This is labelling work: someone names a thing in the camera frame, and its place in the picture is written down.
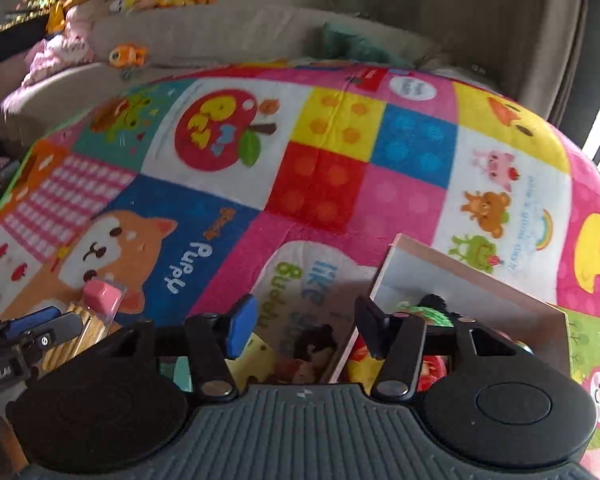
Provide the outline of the yellow cheese keychain toy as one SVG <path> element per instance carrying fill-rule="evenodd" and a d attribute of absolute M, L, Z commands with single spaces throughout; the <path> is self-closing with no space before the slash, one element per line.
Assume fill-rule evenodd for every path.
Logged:
<path fill-rule="evenodd" d="M 277 361 L 276 352 L 257 334 L 252 333 L 242 354 L 225 363 L 240 392 L 253 382 L 264 382 L 273 373 Z"/>

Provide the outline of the yellow pencils pack pink eraser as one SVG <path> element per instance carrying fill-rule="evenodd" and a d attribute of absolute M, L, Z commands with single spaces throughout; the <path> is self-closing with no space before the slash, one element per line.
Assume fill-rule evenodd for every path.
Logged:
<path fill-rule="evenodd" d="M 82 323 L 79 335 L 46 352 L 42 371 L 50 373 L 104 339 L 122 304 L 126 288 L 115 282 L 93 278 L 82 288 L 82 297 L 67 308 Z"/>

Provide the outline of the colourful patchwork play mat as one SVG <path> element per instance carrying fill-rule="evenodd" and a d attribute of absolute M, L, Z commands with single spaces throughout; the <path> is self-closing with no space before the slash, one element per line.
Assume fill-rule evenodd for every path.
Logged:
<path fill-rule="evenodd" d="M 400 234 L 564 309 L 600 477 L 600 172 L 504 96 L 365 64 L 237 64 L 61 90 L 0 206 L 0 318 L 121 284 L 116 321 L 257 297 L 265 373 L 323 379 Z"/>

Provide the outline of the pink plush clothing pile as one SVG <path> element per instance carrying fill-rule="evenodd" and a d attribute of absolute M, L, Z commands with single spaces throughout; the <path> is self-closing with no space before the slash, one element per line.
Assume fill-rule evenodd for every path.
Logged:
<path fill-rule="evenodd" d="M 12 55 L 0 64 L 0 115 L 64 114 L 79 101 L 71 77 L 94 62 L 93 49 L 80 36 L 42 39 Z"/>

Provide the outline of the orange fish plush toy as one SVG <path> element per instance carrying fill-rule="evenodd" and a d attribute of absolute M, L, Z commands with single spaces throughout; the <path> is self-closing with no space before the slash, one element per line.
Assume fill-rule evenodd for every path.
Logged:
<path fill-rule="evenodd" d="M 118 44 L 108 56 L 108 63 L 115 68 L 142 66 L 146 62 L 147 49 L 134 44 Z"/>

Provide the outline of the teal green cloth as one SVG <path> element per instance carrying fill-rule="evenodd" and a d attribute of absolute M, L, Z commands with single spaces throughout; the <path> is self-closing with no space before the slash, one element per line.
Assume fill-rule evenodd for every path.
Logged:
<path fill-rule="evenodd" d="M 326 23 L 321 30 L 320 58 L 414 68 L 413 62 L 384 49 L 373 40 L 339 25 Z"/>

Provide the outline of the beige sofa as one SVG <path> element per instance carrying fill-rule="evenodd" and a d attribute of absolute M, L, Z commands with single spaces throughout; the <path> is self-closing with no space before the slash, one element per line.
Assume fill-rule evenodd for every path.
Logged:
<path fill-rule="evenodd" d="M 134 84 L 181 75 L 191 68 L 276 58 L 320 58 L 321 30 L 326 23 L 370 38 L 414 65 L 439 50 L 434 41 L 408 30 L 294 6 L 217 3 L 112 14 L 78 28 L 93 49 L 95 62 L 83 66 L 70 79 L 78 85 L 76 105 L 64 114 L 0 115 L 0 144 L 7 154 L 21 157 L 46 132 L 84 110 Z M 118 44 L 145 47 L 145 64 L 111 66 L 108 56 Z M 21 47 L 2 62 L 27 50 Z"/>

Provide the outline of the row of orange plush toys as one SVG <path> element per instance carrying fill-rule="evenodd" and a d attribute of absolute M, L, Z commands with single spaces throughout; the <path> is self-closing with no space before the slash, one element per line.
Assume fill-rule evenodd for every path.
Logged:
<path fill-rule="evenodd" d="M 107 9 L 111 14 L 143 12 L 152 9 L 180 8 L 213 4 L 218 0 L 111 0 Z"/>

